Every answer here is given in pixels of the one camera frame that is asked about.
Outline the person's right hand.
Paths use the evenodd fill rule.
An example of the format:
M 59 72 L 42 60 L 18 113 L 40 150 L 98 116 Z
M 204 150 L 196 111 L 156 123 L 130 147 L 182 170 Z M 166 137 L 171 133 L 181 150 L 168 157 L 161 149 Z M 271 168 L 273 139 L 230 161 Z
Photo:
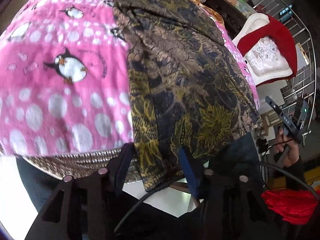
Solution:
M 299 160 L 299 148 L 298 144 L 290 137 L 284 134 L 284 129 L 280 128 L 276 137 L 276 145 L 274 146 L 274 152 L 284 152 L 289 150 L 287 155 L 283 159 L 283 165 L 290 167 Z

